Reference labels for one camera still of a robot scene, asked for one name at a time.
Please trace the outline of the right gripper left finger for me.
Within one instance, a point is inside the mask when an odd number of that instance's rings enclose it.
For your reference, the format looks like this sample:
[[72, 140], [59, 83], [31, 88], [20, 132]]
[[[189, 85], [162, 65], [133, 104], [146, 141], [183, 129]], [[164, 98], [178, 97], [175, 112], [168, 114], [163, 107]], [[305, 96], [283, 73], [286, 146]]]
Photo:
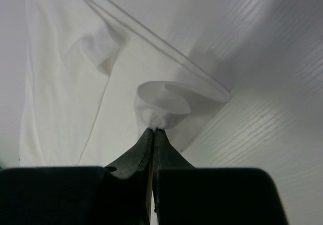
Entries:
[[138, 141], [124, 154], [105, 166], [105, 170], [120, 180], [130, 179], [150, 167], [154, 131], [147, 128]]

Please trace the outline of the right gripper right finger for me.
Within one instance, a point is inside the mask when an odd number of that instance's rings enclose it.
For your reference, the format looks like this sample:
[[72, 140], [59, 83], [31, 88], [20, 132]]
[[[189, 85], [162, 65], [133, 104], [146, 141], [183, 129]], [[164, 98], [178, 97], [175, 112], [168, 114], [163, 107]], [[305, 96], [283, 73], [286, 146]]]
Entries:
[[153, 169], [195, 169], [170, 143], [165, 130], [154, 133]]

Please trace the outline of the white t shirt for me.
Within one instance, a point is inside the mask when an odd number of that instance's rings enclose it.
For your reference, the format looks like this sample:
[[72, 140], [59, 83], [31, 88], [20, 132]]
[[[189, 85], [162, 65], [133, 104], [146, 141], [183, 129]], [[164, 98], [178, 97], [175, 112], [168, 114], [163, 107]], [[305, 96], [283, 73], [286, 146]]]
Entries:
[[106, 165], [146, 128], [183, 149], [229, 100], [87, 0], [25, 0], [25, 11], [22, 167]]

